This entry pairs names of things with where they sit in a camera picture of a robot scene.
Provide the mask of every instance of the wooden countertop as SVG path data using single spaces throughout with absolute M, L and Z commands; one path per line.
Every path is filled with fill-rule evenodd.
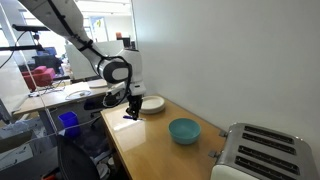
M 210 179 L 215 159 L 208 153 L 221 151 L 225 141 L 218 135 L 220 129 L 169 100 L 165 105 L 160 113 L 141 114 L 146 121 L 123 119 L 127 103 L 101 112 L 128 175 L 134 180 Z M 179 145 L 171 139 L 169 123 L 181 117 L 200 124 L 202 131 L 196 143 Z

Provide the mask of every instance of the toaster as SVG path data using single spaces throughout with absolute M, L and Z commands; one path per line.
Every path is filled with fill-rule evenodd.
M 211 180 L 319 179 L 311 148 L 298 137 L 245 123 L 223 135 Z

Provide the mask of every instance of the desk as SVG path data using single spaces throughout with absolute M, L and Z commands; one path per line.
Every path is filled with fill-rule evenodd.
M 46 128 L 47 134 L 52 134 L 54 133 L 54 129 L 50 123 L 49 117 L 47 116 L 46 109 L 55 108 L 66 105 L 68 103 L 82 101 L 88 98 L 103 95 L 108 90 L 107 87 L 103 86 L 102 88 L 90 88 L 92 87 L 92 85 L 96 86 L 99 83 L 104 85 L 105 80 L 99 79 L 94 81 L 75 83 L 65 86 L 65 89 L 63 91 L 49 92 L 47 94 L 41 95 L 40 97 L 27 98 L 20 106 L 19 111 L 13 113 L 13 116 L 21 116 L 26 113 L 38 111 L 40 119 L 42 120 L 43 125 Z M 87 96 L 66 100 L 66 97 L 69 94 L 79 90 L 89 90 L 91 93 Z
M 210 179 L 215 159 L 211 150 L 221 151 L 225 139 L 220 129 L 166 100 L 165 110 L 142 115 L 146 121 L 123 119 L 128 104 L 103 110 L 106 131 L 129 177 L 144 179 Z M 190 118 L 202 128 L 199 140 L 191 145 L 175 143 L 168 132 L 169 123 Z

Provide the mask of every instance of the white plate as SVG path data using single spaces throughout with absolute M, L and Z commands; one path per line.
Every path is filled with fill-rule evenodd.
M 159 96 L 147 96 L 143 98 L 140 112 L 142 114 L 154 114 L 164 109 L 164 99 Z

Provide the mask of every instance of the office chair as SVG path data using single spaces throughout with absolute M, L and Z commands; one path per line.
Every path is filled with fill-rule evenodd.
M 70 139 L 57 135 L 58 162 L 65 180 L 100 180 L 99 172 L 90 157 Z

